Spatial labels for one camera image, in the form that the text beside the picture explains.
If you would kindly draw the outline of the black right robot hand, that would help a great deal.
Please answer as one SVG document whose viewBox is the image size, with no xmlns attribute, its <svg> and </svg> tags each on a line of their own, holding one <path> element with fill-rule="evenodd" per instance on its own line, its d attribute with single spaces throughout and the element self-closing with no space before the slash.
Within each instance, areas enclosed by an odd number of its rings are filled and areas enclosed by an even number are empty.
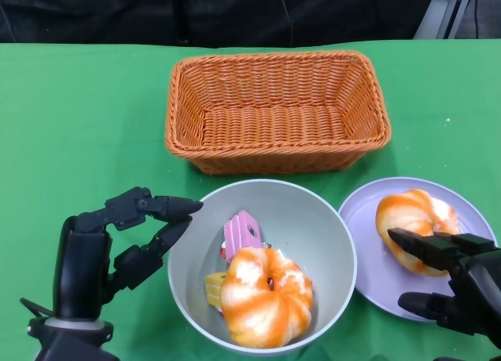
<svg viewBox="0 0 501 361">
<path fill-rule="evenodd" d="M 425 265 L 447 271 L 454 295 L 406 292 L 398 305 L 440 327 L 463 334 L 482 334 L 500 347 L 500 249 L 470 233 L 435 232 L 421 236 L 389 229 L 390 238 Z"/>
</svg>

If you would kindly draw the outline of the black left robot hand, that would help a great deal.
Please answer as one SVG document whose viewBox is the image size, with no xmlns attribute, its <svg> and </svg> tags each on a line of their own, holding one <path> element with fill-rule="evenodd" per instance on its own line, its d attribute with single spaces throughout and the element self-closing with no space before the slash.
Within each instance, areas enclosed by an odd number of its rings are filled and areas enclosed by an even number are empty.
<svg viewBox="0 0 501 361">
<path fill-rule="evenodd" d="M 153 196 L 149 189 L 137 186 L 107 200 L 99 210 L 67 218 L 56 259 L 54 316 L 96 321 L 118 291 L 137 288 L 162 267 L 164 255 L 202 207 L 198 200 Z M 165 225 L 148 244 L 132 245 L 111 259 L 107 226 L 123 231 L 143 224 L 148 216 Z"/>
</svg>

